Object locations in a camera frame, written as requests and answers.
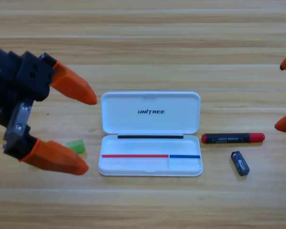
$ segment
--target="screw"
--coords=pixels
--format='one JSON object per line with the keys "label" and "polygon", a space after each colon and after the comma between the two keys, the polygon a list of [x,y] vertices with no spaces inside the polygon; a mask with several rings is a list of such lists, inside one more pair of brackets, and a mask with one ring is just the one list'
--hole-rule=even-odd
{"label": "screw", "polygon": [[23,105],[22,107],[25,111],[29,111],[30,110],[30,107],[28,107],[27,105]]}
{"label": "screw", "polygon": [[21,131],[23,129],[23,126],[21,124],[16,124],[15,128],[16,130]]}

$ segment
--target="red marker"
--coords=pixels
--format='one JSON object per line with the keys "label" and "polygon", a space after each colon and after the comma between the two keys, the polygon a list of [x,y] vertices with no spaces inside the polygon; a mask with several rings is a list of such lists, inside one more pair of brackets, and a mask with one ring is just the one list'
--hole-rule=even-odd
{"label": "red marker", "polygon": [[201,140],[208,144],[252,143],[264,141],[265,135],[262,133],[203,134]]}

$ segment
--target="open white case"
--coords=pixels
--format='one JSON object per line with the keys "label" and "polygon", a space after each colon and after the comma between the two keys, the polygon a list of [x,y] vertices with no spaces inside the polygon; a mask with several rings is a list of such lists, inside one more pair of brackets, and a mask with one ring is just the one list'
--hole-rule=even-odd
{"label": "open white case", "polygon": [[99,172],[106,176],[198,176],[200,96],[194,92],[109,92],[102,96]]}

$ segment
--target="red stripe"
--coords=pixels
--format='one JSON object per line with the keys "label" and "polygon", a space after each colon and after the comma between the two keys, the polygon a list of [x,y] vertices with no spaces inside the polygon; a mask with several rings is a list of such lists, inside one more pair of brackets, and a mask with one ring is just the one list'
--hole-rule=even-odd
{"label": "red stripe", "polygon": [[156,155],[147,155],[147,154],[104,154],[102,157],[128,157],[128,158],[138,158],[138,157],[168,157],[166,154],[156,154]]}

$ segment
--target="case lid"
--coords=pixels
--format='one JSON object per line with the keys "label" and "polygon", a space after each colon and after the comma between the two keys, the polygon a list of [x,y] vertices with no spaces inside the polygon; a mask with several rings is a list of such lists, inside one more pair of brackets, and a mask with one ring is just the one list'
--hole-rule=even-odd
{"label": "case lid", "polygon": [[109,92],[102,96],[103,129],[120,135],[182,135],[199,129],[194,92]]}

